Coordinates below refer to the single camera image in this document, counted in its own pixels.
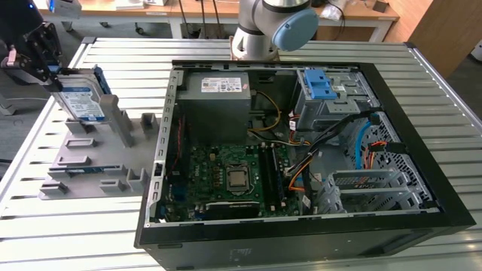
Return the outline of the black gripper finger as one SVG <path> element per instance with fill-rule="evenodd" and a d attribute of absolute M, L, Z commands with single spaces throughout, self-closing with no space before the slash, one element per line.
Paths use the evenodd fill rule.
<path fill-rule="evenodd" d="M 31 75 L 36 77 L 51 92 L 61 90 L 57 74 L 63 68 L 63 50 L 53 23 L 41 25 L 25 36 Z"/>
<path fill-rule="evenodd" d="M 31 61 L 29 57 L 24 56 L 15 45 L 8 45 L 8 56 L 1 60 L 1 68 L 23 68 Z"/>

